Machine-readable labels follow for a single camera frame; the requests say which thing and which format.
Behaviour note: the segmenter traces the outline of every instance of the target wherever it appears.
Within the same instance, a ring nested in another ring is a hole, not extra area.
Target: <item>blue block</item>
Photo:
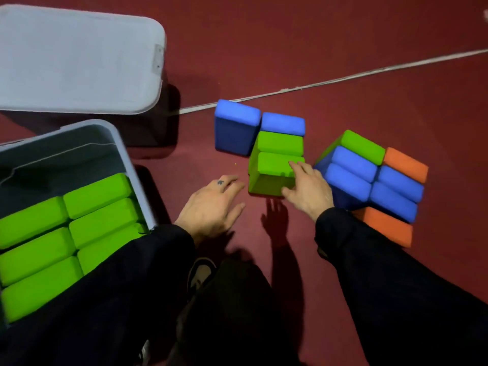
[[[215,108],[215,148],[248,156],[259,132],[261,110],[228,100]]]
[[[305,119],[277,113],[263,113],[261,131],[305,136]]]
[[[417,216],[417,204],[381,182],[373,183],[369,201],[375,208],[408,223],[413,223]]]
[[[324,174],[330,163],[341,166],[346,171],[361,177],[369,183],[374,181],[376,171],[378,170],[378,167],[373,162],[364,159],[362,156],[357,155],[343,146],[336,147],[324,159],[318,162],[314,168]]]
[[[368,201],[371,184],[344,168],[331,163],[322,173],[330,187],[334,205],[344,209],[358,209]]]
[[[381,182],[413,202],[419,203],[422,200],[424,185],[387,165],[380,167],[376,181]]]

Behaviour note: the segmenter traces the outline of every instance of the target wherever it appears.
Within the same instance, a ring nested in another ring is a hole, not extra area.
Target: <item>black pants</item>
[[[181,312],[168,366],[298,365],[274,293],[252,263],[224,260]]]

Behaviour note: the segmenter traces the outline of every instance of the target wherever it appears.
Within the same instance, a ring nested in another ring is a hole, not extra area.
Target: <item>black sleeve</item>
[[[320,215],[315,240],[337,269],[371,365],[488,364],[485,303],[344,210]]]
[[[129,242],[61,295],[0,332],[0,364],[132,366],[194,255],[192,237],[175,225]]]

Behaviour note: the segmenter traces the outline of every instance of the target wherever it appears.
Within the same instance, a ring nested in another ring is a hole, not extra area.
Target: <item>foam block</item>
[[[402,172],[421,184],[427,181],[429,167],[394,148],[387,148],[383,164]]]
[[[123,173],[101,179],[63,196],[66,210],[75,220],[132,194],[129,179]]]
[[[76,257],[69,257],[3,289],[3,312],[9,323],[17,321],[60,295],[83,277]]]
[[[254,194],[282,196],[281,188],[295,186],[295,173],[289,161],[305,162],[302,157],[261,152],[254,162],[249,176],[249,192]]]
[[[0,220],[0,249],[28,240],[68,221],[61,196],[18,211]]]
[[[258,134],[260,122],[259,109],[219,100],[215,108],[215,148],[248,156]]]
[[[413,223],[417,216],[417,204],[391,190],[381,182],[375,181],[373,183],[369,201],[376,209],[408,223]]]
[[[41,235],[0,255],[0,280],[8,286],[75,253],[67,227]]]
[[[397,220],[377,209],[366,207],[352,212],[357,219],[385,235],[389,240],[405,247],[412,246],[413,226]]]
[[[135,223],[84,247],[78,252],[83,274],[88,274],[129,241],[138,239],[146,233],[146,227]]]
[[[407,199],[410,199],[412,202],[419,203],[422,200],[424,185],[387,165],[380,167],[376,180]]]
[[[249,158],[249,166],[247,169],[249,174],[261,152],[301,157],[303,156],[303,137],[260,131],[252,148],[251,157]]]
[[[305,119],[277,113],[263,113],[261,131],[305,136]]]
[[[353,153],[343,146],[338,146],[332,150],[324,159],[318,162],[314,168],[320,173],[325,174],[329,164],[334,163],[341,166],[346,171],[361,177],[367,182],[373,182],[378,167],[367,159]]]
[[[334,206],[357,209],[368,201],[371,184],[334,163],[322,173],[332,189]]]
[[[143,221],[139,206],[125,198],[87,214],[69,224],[75,246],[84,246],[102,239],[115,231]]]
[[[335,140],[331,146],[329,146],[317,159],[315,164],[318,164],[323,158],[325,158],[332,150],[338,146],[343,146],[346,149],[362,156],[375,165],[381,165],[383,158],[385,157],[385,149],[375,144],[373,141],[365,139],[364,137],[352,132],[351,130],[345,130],[337,140]]]

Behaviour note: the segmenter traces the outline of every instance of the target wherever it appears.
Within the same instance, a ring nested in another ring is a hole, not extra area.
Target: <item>white lid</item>
[[[154,19],[0,7],[0,109],[137,114],[159,99],[166,35]]]

